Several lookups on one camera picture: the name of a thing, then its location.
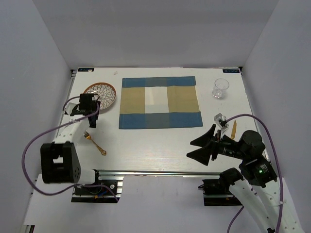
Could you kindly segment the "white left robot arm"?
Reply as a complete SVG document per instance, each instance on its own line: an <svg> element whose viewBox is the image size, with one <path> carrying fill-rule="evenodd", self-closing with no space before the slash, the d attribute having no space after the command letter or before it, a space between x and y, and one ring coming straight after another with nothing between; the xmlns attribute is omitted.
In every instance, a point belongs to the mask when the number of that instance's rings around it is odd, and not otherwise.
<svg viewBox="0 0 311 233"><path fill-rule="evenodd" d="M68 123L51 143L40 148L41 173L44 183L85 184L93 194L102 190L103 182L93 169L82 169L76 151L88 128L95 128L100 102L94 94L81 94L79 103L65 107Z"/></svg>

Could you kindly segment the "floral patterned ceramic plate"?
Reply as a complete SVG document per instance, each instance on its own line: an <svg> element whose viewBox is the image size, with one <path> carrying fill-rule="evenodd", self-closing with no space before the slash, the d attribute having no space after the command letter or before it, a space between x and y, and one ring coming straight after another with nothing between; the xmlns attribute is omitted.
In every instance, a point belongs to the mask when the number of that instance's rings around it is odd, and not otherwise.
<svg viewBox="0 0 311 233"><path fill-rule="evenodd" d="M99 97L100 110L110 107L116 99L116 90L108 83L94 83L84 91L84 94L97 95Z"/></svg>

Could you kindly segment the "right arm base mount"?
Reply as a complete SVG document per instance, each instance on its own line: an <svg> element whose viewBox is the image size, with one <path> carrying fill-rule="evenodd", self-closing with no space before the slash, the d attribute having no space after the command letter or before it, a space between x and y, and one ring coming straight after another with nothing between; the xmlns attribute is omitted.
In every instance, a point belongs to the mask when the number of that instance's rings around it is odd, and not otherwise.
<svg viewBox="0 0 311 233"><path fill-rule="evenodd" d="M241 202L217 179L204 179L198 189L203 192L204 206L242 206Z"/></svg>

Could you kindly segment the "clear drinking glass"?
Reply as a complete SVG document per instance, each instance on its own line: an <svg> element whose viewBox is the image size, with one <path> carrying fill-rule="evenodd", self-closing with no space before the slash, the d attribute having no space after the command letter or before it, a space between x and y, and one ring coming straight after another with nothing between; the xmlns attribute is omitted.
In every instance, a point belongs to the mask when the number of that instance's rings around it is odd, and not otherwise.
<svg viewBox="0 0 311 233"><path fill-rule="evenodd" d="M217 99L224 99L226 97L226 92L229 87L230 84L226 79L216 79L212 90L213 97Z"/></svg>

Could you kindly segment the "blue yellow striped cloth placemat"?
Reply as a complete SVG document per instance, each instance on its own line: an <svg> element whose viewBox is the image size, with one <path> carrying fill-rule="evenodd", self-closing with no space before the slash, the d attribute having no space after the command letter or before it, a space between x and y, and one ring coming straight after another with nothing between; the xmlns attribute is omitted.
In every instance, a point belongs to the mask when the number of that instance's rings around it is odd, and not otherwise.
<svg viewBox="0 0 311 233"><path fill-rule="evenodd" d="M124 78L119 128L123 130L203 126L194 76Z"/></svg>

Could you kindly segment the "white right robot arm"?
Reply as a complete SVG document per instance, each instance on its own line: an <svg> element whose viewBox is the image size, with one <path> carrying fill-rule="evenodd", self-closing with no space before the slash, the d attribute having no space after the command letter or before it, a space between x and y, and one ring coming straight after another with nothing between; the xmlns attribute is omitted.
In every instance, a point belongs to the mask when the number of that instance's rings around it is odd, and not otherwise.
<svg viewBox="0 0 311 233"><path fill-rule="evenodd" d="M190 142L197 150L187 157L208 165L218 155L241 160L238 168L229 168L219 178L205 179L199 186L206 206L241 205L248 211L262 233L302 233L303 229L283 200L282 179L263 156L265 145L261 135L245 131L239 141L212 127L204 135Z"/></svg>

